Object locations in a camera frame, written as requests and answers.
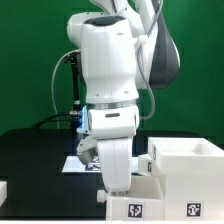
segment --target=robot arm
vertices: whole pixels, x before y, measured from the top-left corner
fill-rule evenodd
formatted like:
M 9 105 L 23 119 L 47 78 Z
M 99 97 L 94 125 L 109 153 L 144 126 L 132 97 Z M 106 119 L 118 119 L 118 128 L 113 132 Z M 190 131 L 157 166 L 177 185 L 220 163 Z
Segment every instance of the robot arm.
M 127 0 L 91 2 L 104 13 L 72 16 L 68 36 L 81 48 L 88 129 L 97 140 L 105 187 L 111 192 L 127 191 L 131 183 L 132 138 L 139 124 L 137 88 L 146 88 L 141 73 L 151 86 L 155 83 L 156 87 L 166 87 L 179 68 L 178 53 L 168 31 L 160 30 L 164 23 L 159 20 L 147 35 L 159 5 L 157 0 L 135 0 L 139 14 L 131 9 Z M 163 57 L 161 60 L 161 52 L 156 53 L 166 46 L 168 53 L 176 56 L 174 66 L 170 66 L 167 55 L 166 60 Z M 164 62 L 167 66 L 161 69 Z

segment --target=black table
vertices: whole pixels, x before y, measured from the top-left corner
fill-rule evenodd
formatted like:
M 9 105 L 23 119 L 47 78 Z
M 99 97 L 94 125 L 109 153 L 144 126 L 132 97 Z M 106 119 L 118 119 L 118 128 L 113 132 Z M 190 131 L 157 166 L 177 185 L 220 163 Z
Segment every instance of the black table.
M 188 132 L 138 131 L 133 155 L 146 153 L 148 136 L 198 137 Z M 70 130 L 12 130 L 0 137 L 0 181 L 7 181 L 4 220 L 104 220 L 105 204 L 96 202 L 104 189 L 101 174 L 63 174 L 72 145 Z

